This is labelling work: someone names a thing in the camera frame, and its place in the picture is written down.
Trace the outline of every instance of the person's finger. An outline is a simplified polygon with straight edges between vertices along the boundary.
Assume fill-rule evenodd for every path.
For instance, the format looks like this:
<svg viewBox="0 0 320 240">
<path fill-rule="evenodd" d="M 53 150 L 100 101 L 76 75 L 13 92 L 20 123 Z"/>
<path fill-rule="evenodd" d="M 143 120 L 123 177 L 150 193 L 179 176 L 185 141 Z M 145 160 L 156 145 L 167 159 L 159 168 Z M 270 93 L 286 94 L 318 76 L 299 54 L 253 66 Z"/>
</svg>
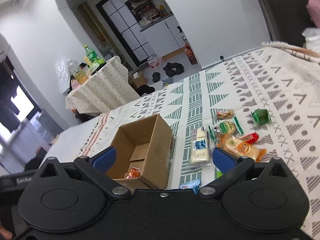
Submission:
<svg viewBox="0 0 320 240">
<path fill-rule="evenodd" d="M 0 234 L 6 239 L 11 240 L 12 239 L 12 233 L 6 230 L 3 226 L 0 226 Z"/>
</svg>

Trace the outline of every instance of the countertop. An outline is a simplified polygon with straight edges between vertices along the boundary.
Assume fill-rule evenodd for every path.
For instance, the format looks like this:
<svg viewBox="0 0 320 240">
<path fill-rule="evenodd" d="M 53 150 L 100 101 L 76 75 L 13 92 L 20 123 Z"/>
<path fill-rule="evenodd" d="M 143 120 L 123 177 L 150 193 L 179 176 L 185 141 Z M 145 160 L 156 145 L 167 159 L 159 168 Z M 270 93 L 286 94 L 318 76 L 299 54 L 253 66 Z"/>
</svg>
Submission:
<svg viewBox="0 0 320 240">
<path fill-rule="evenodd" d="M 165 19 L 169 18 L 170 16 L 173 16 L 173 13 L 170 13 L 169 15 L 164 16 L 164 17 L 162 17 L 161 19 L 156 20 L 156 21 L 154 21 L 154 22 L 152 22 L 152 23 L 150 23 L 150 24 L 148 24 L 148 25 L 146 25 L 146 26 L 142 27 L 140 31 L 141 31 L 141 32 L 143 32 L 143 31 L 145 31 L 146 29 L 150 28 L 151 26 L 153 26 L 153 25 L 155 25 L 155 24 L 157 24 L 157 23 L 159 23 L 159 22 L 161 22 L 161 21 L 163 21 L 163 20 L 165 20 Z"/>
</svg>

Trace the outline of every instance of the floor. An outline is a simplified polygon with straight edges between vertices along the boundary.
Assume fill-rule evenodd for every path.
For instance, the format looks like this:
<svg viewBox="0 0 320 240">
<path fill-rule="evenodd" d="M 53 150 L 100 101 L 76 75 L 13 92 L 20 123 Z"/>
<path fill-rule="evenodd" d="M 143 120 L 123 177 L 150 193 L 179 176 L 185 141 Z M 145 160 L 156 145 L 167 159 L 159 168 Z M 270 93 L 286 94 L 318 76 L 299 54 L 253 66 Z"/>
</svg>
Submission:
<svg viewBox="0 0 320 240">
<path fill-rule="evenodd" d="M 166 74 L 165 71 L 162 69 L 168 62 L 174 63 L 181 63 L 184 67 L 184 72 L 179 74 L 179 75 L 174 75 L 173 77 L 169 78 Z M 191 76 L 193 74 L 198 73 L 201 71 L 201 67 L 199 64 L 191 65 L 187 55 L 185 52 L 182 52 L 174 57 L 169 58 L 164 62 L 164 64 L 161 67 L 158 68 L 151 68 L 148 67 L 145 70 L 143 70 L 143 75 L 148 81 L 148 86 L 154 87 L 156 90 L 162 89 L 166 84 L 172 84 L 174 82 L 177 82 L 183 78 L 186 78 L 188 76 Z M 157 83 L 154 83 L 152 81 L 152 74 L 154 72 L 159 72 L 160 73 L 160 81 Z"/>
</svg>

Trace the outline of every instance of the open cardboard box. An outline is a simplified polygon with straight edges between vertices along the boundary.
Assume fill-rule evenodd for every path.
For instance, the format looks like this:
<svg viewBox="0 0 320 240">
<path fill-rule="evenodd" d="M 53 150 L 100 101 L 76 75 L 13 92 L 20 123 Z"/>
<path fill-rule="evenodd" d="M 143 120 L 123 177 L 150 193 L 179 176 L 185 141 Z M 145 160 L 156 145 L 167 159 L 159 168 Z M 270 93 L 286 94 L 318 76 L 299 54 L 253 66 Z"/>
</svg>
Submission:
<svg viewBox="0 0 320 240">
<path fill-rule="evenodd" d="M 166 188 L 171 142 L 172 130 L 159 114 L 120 126 L 110 145 L 116 162 L 106 175 L 131 190 Z M 132 167 L 142 169 L 141 175 L 126 179 Z"/>
</svg>

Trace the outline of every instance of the orange packaged bread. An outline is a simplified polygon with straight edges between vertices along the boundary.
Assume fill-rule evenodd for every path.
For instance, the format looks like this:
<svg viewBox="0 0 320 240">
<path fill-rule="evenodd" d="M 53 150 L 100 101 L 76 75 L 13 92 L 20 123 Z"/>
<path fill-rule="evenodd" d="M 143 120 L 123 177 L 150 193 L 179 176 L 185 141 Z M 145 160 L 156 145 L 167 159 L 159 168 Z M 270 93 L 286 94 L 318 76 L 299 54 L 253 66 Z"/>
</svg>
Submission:
<svg viewBox="0 0 320 240">
<path fill-rule="evenodd" d="M 236 157 L 248 156 L 254 159 L 256 162 L 259 162 L 267 152 L 267 149 L 258 149 L 254 145 L 244 142 L 240 138 L 230 134 L 226 134 L 221 139 L 218 147 L 223 148 L 225 151 Z"/>
</svg>

